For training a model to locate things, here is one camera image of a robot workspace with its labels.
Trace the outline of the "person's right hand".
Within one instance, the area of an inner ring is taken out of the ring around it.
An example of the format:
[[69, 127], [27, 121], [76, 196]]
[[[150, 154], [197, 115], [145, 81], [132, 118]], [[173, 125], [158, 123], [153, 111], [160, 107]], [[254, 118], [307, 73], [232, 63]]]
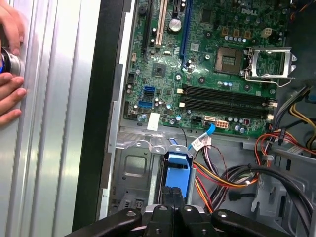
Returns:
[[11, 73], [1, 73], [0, 75], [0, 126], [4, 127], [17, 119], [22, 111], [14, 107], [27, 94], [22, 88], [23, 77], [13, 76]]

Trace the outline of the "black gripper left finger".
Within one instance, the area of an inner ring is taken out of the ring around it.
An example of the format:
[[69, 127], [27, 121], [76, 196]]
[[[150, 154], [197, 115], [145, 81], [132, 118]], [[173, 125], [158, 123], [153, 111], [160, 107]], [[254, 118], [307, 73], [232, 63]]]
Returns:
[[127, 208], [88, 226], [69, 237], [171, 237], [173, 235], [174, 189], [163, 187], [161, 204], [148, 205], [145, 212]]

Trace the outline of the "person's left hand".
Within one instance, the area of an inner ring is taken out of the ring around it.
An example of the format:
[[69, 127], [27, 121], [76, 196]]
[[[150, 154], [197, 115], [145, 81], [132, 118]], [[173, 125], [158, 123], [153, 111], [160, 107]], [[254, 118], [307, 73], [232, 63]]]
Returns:
[[9, 42], [9, 49], [20, 56], [20, 47], [24, 42], [25, 28], [20, 13], [6, 1], [0, 1], [0, 23]]

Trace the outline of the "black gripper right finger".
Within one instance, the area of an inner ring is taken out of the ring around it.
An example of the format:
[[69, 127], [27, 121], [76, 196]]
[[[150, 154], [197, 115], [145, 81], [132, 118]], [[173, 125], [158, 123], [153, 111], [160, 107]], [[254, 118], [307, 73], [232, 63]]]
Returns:
[[288, 237], [289, 234], [271, 228], [235, 212], [221, 209], [211, 216], [197, 207], [185, 205], [182, 191], [173, 188], [176, 207], [176, 229], [181, 237]]

